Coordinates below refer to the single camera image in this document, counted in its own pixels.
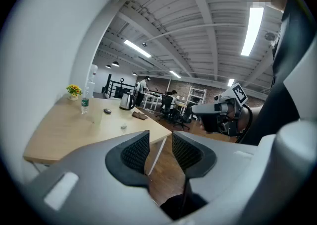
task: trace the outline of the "ceiling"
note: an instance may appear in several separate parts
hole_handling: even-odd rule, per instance
[[[250,56],[241,56],[249,21],[246,0],[126,0],[99,45],[98,54],[117,56],[131,64],[131,72],[182,79],[206,79],[227,84],[238,80],[248,89],[267,94],[272,82],[271,41],[280,30],[282,12],[264,8]],[[157,35],[202,24],[142,43]],[[128,39],[152,55],[146,58],[123,42]]]

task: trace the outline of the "yellow flowers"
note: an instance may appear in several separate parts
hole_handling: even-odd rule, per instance
[[[81,88],[79,88],[77,85],[69,85],[66,90],[73,96],[82,95]]]

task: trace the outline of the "black mesh pad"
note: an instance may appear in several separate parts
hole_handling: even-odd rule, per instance
[[[186,179],[206,175],[216,163],[216,154],[212,149],[177,131],[173,132],[172,151]]]
[[[149,188],[144,175],[145,160],[150,152],[150,132],[144,131],[134,138],[112,148],[106,155],[108,171],[128,186]]]

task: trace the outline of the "white shelving unit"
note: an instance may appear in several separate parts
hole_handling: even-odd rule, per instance
[[[201,93],[202,96],[194,95],[193,94],[194,91],[198,92],[198,93]],[[200,99],[200,101],[198,103],[195,103],[195,104],[203,104],[205,102],[205,99],[206,99],[206,94],[207,94],[207,89],[203,89],[202,90],[202,89],[197,89],[197,88],[193,88],[193,86],[190,86],[188,97],[187,97],[187,101],[186,101],[186,105],[188,104],[188,102],[195,103],[195,102],[191,101],[192,97],[196,97],[196,98]]]

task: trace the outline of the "brick wall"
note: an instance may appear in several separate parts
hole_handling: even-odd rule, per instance
[[[225,91],[224,89],[220,89],[220,88],[205,86],[205,85],[196,84],[196,83],[184,82],[184,81],[175,81],[175,80],[171,80],[168,90],[169,91],[176,90],[177,95],[180,96],[180,99],[185,97],[185,100],[187,100],[187,96],[188,96],[191,85],[193,86],[193,88],[197,88],[201,90],[207,89],[206,101],[205,101],[206,104],[212,103],[214,101],[215,95],[219,95]],[[194,93],[194,95],[199,95],[199,96],[201,94],[202,94],[201,92]],[[262,106],[263,103],[264,103],[263,100],[248,96],[247,105],[249,105],[250,107],[259,107],[259,106]]]
[[[138,76],[136,82],[139,82],[143,79],[144,79],[144,76]],[[168,83],[169,83],[168,79],[151,77],[150,81],[148,82],[148,88],[153,91],[156,91],[155,88],[157,88],[160,93],[164,94],[167,89]]]

